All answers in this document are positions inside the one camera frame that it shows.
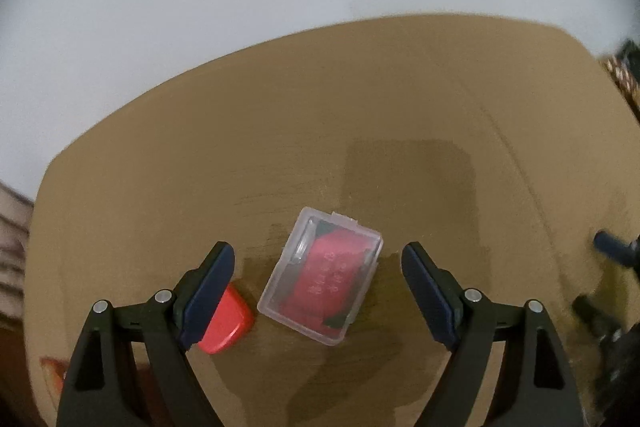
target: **transparent plastic case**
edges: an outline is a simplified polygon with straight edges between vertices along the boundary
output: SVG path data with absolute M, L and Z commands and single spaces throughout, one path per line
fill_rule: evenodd
M 303 208 L 258 311 L 335 346 L 355 320 L 381 249 L 380 234 L 356 220 Z

